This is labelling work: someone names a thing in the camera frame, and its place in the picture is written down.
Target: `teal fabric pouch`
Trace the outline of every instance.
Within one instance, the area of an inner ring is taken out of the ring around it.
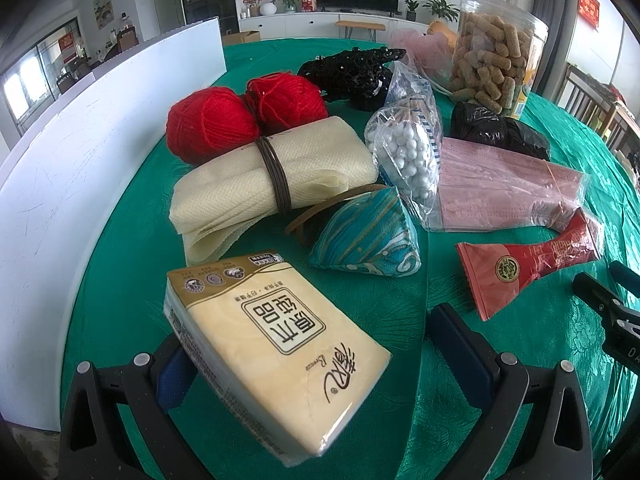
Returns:
[[[308,262],[321,269],[396,278],[420,269],[417,233],[398,189],[387,187],[349,201],[329,220]]]

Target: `round table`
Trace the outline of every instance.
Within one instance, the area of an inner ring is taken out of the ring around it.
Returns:
[[[277,40],[225,49],[228,72],[216,85],[244,91],[256,76],[296,72],[315,56],[328,56],[370,43],[348,40]],[[453,108],[436,95],[445,131]],[[362,135],[370,117],[346,102],[328,105]],[[628,410],[636,377],[604,355],[600,319],[573,297],[573,277],[584,270],[616,290],[607,265],[620,260],[640,267],[640,203],[622,167],[600,138],[544,99],[532,95],[522,120],[544,133],[552,161],[591,175],[586,202],[606,228],[604,257],[563,269],[528,286],[489,322],[476,313],[454,244],[535,243],[554,234],[523,228],[485,234],[419,232],[422,268],[406,278],[319,270],[306,264],[308,250],[283,234],[288,218],[272,216],[247,231],[228,256],[275,248],[329,300],[392,354],[390,365],[344,433],[320,459],[286,469],[235,421],[198,377],[183,405],[171,415],[200,459],[219,480],[434,478],[460,446],[479,416],[447,365],[423,340],[425,314],[449,302],[472,330],[499,351],[514,352],[525,364],[553,367],[574,362],[588,409],[597,468]],[[128,362],[153,351],[170,331],[162,315],[166,272],[184,266],[181,238],[168,219],[172,189],[190,167],[174,157],[164,140],[140,167],[95,247],[79,290],[65,349],[62,402],[81,360],[98,367]],[[635,300],[628,298],[635,306]],[[121,410],[145,470],[162,478],[128,408]],[[503,473],[525,423],[521,414],[492,477]]]

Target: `tv stand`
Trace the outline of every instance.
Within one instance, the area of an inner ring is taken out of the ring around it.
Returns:
[[[428,25],[418,22],[408,22],[401,18],[390,18],[387,13],[361,14],[354,12],[287,12],[277,13],[271,16],[256,16],[239,20],[240,32],[256,30],[260,32],[262,40],[274,40],[276,38],[340,38],[344,37],[341,27],[335,23],[340,21],[362,22],[366,28],[353,28],[354,40],[370,40],[367,31],[369,24],[384,25],[384,29],[378,30],[376,39],[380,43],[388,43],[391,35],[396,30],[412,28],[421,34],[427,34]]]

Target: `screw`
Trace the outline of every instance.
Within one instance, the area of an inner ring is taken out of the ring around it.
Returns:
[[[89,371],[89,368],[91,368],[91,363],[89,361],[82,361],[78,364],[76,370],[79,374],[84,374]]]
[[[518,362],[518,358],[513,355],[511,352],[504,352],[500,354],[500,361],[508,366],[513,366]]]
[[[560,367],[568,374],[574,371],[574,364],[571,361],[567,361],[566,359],[560,361]]]
[[[151,356],[146,352],[142,352],[142,354],[138,354],[133,358],[133,364],[136,366],[144,366],[148,364],[149,361],[151,361]]]

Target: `red snack package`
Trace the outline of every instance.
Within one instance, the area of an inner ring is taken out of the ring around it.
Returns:
[[[529,283],[559,269],[600,258],[582,209],[566,229],[541,244],[456,244],[483,321],[507,306]]]

